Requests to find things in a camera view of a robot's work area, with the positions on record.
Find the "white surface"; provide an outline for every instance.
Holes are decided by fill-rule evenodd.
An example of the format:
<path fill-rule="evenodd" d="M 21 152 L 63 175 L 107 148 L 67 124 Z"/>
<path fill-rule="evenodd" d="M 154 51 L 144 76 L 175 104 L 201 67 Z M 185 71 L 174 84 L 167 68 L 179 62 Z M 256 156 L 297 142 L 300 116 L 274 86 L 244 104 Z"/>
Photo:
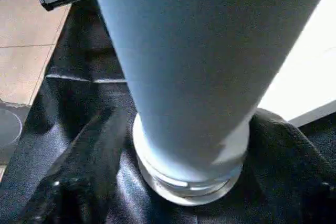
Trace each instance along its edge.
<path fill-rule="evenodd" d="M 336 112 L 336 0 L 321 0 L 259 107 L 301 126 Z"/>

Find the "white cylindrical object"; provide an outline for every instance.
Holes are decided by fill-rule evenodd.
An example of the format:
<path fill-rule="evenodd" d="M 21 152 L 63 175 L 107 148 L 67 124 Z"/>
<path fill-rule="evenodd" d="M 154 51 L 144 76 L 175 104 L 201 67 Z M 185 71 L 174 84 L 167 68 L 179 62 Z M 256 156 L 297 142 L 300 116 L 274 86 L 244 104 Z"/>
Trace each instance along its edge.
<path fill-rule="evenodd" d="M 239 174 L 248 121 L 317 1 L 98 0 L 152 176 L 201 187 Z"/>

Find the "black leather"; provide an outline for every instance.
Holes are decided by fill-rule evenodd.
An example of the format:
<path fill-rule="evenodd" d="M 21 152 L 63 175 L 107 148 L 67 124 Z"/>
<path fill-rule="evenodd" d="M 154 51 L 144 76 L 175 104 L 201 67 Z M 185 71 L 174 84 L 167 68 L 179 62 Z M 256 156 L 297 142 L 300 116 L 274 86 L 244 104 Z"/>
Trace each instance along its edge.
<path fill-rule="evenodd" d="M 0 223 L 48 216 L 45 211 L 41 212 L 44 205 L 36 203 L 45 202 L 39 201 L 43 197 L 36 194 L 42 193 L 49 202 L 54 202 L 55 198 L 50 197 L 50 188 L 45 184 L 46 181 L 53 182 L 50 179 L 50 174 L 55 174 L 53 163 L 66 149 L 67 154 L 79 153 L 71 152 L 70 144 L 78 143 L 74 142 L 76 136 L 81 135 L 84 126 L 92 122 L 102 108 L 118 108 L 125 115 L 125 142 L 116 185 L 110 188 L 106 215 L 103 211 L 100 216 L 92 215 L 91 209 L 87 208 L 91 205 L 83 204 L 86 208 L 79 208 L 82 214 L 80 218 L 69 223 L 309 222 L 309 218 L 305 218 L 306 210 L 302 208 L 303 194 L 315 190 L 323 182 L 334 183 L 334 167 L 297 128 L 276 115 L 259 111 L 250 123 L 250 146 L 243 172 L 235 187 L 224 198 L 198 207 L 181 207 L 161 198 L 149 188 L 139 172 L 131 139 L 136 109 L 112 44 L 99 19 L 95 2 L 86 0 L 71 7 L 22 137 L 3 177 L 0 185 Z M 95 131 L 101 129 L 99 124 L 95 125 Z M 97 137 L 113 141 L 113 133 L 116 131 L 113 131 L 113 127 L 111 129 L 105 135 L 97 133 Z M 92 158 L 94 148 L 84 146 L 87 148 L 83 148 L 80 153 Z M 69 156 L 61 156 L 56 164 L 68 167 L 69 159 L 64 157 Z M 78 161 L 71 167 L 83 169 L 86 160 L 91 161 L 89 158 L 82 159 L 83 156 L 71 159 Z M 112 156 L 111 163 L 117 162 L 118 157 Z M 98 162 L 90 169 L 104 167 L 104 162 Z M 59 181 L 66 173 L 56 174 L 54 179 Z M 101 176 L 101 183 L 112 183 L 112 174 Z M 93 184 L 99 185 L 99 181 L 96 179 Z M 67 183 L 65 188 L 70 188 L 65 190 L 67 192 L 72 191 Z M 24 210 L 34 191 L 30 201 L 33 205 L 28 205 Z M 92 195 L 99 195 L 87 195 L 77 190 L 72 192 L 82 198 L 81 203 L 88 199 L 90 201 Z M 58 191 L 57 194 L 65 195 L 64 191 Z M 74 201 L 63 203 L 70 207 Z M 39 223 L 41 219 L 31 220 L 32 223 L 34 221 Z"/>

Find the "black cloth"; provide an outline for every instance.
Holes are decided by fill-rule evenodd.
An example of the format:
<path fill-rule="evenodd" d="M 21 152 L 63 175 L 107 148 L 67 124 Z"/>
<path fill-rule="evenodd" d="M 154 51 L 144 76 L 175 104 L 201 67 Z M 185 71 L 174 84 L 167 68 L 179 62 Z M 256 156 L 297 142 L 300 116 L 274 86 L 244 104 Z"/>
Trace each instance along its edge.
<path fill-rule="evenodd" d="M 313 223 L 330 215 L 317 216 L 311 199 L 332 202 L 334 167 L 278 116 L 254 115 L 242 174 L 225 197 L 181 207 L 139 172 L 135 114 L 94 1 L 73 4 L 0 184 L 0 223 Z"/>

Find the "metal rim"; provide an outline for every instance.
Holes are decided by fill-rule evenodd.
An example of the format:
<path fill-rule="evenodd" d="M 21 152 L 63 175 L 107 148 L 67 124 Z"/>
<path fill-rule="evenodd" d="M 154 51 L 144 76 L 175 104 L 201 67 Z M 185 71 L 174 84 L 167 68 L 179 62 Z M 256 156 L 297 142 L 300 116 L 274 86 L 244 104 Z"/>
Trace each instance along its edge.
<path fill-rule="evenodd" d="M 157 192 L 161 197 L 165 198 L 166 200 L 181 206 L 199 206 L 222 198 L 233 188 L 233 186 L 236 184 L 240 176 L 239 173 L 231 177 L 220 189 L 211 192 L 209 194 L 200 196 L 182 196 L 179 195 L 178 192 L 168 190 L 167 187 L 165 187 L 160 180 L 151 176 L 148 173 L 146 167 L 139 159 L 139 157 L 138 157 L 138 164 L 143 178 L 155 192 Z"/>

